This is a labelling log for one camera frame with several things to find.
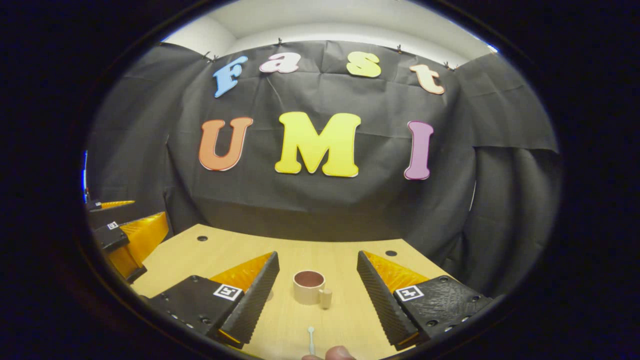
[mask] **purple letter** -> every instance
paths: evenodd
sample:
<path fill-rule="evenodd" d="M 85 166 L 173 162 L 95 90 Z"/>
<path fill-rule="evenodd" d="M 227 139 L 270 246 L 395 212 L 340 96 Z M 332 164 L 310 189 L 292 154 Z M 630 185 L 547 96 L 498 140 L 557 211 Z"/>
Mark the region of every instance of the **purple letter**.
<path fill-rule="evenodd" d="M 425 180 L 429 177 L 427 158 L 429 157 L 429 137 L 433 134 L 433 128 L 419 121 L 409 121 L 407 126 L 413 135 L 413 142 L 411 162 L 404 171 L 404 177 L 408 180 Z"/>

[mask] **blue letter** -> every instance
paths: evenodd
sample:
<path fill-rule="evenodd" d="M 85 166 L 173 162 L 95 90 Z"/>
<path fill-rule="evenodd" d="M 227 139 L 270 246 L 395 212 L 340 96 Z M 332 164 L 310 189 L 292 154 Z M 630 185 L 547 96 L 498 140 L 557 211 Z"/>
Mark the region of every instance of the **blue letter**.
<path fill-rule="evenodd" d="M 215 97 L 220 97 L 225 92 L 231 90 L 231 88 L 238 83 L 238 80 L 235 80 L 234 78 L 232 78 L 232 76 L 240 76 L 240 73 L 242 72 L 242 66 L 240 66 L 240 64 L 246 62 L 247 60 L 249 60 L 249 58 L 247 58 L 246 56 L 240 56 L 239 58 L 229 63 L 229 65 L 223 67 L 213 74 L 213 77 L 218 80 L 218 89 L 216 91 Z"/>

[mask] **cup handle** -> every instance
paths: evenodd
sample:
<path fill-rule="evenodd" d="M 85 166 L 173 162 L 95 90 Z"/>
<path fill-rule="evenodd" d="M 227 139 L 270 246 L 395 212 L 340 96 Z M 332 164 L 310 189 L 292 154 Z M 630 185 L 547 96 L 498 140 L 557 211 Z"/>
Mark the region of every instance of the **cup handle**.
<path fill-rule="evenodd" d="M 320 296 L 320 306 L 323 309 L 328 309 L 331 306 L 332 291 L 329 289 L 318 289 L 318 296 Z"/>

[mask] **white stick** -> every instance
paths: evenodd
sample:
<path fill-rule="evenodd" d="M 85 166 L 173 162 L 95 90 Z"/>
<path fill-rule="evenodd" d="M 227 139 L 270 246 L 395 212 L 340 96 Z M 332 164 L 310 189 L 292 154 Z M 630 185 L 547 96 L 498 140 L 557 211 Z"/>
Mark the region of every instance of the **white stick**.
<path fill-rule="evenodd" d="M 316 347 L 314 346 L 314 327 L 310 326 L 308 330 L 309 330 L 309 354 L 315 355 Z"/>

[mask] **orange letter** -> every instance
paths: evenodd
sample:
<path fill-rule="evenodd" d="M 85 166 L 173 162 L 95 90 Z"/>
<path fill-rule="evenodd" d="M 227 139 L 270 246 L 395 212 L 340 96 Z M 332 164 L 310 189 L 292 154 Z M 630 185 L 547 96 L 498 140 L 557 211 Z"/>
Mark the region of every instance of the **orange letter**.
<path fill-rule="evenodd" d="M 226 171 L 234 167 L 240 155 L 242 155 L 242 146 L 244 144 L 244 134 L 246 128 L 253 124 L 250 117 L 238 117 L 231 120 L 231 127 L 234 128 L 231 134 L 231 144 L 227 155 L 216 155 L 216 140 L 218 139 L 218 131 L 225 125 L 224 120 L 210 120 L 202 124 L 202 141 L 200 141 L 200 163 L 207 170 Z"/>

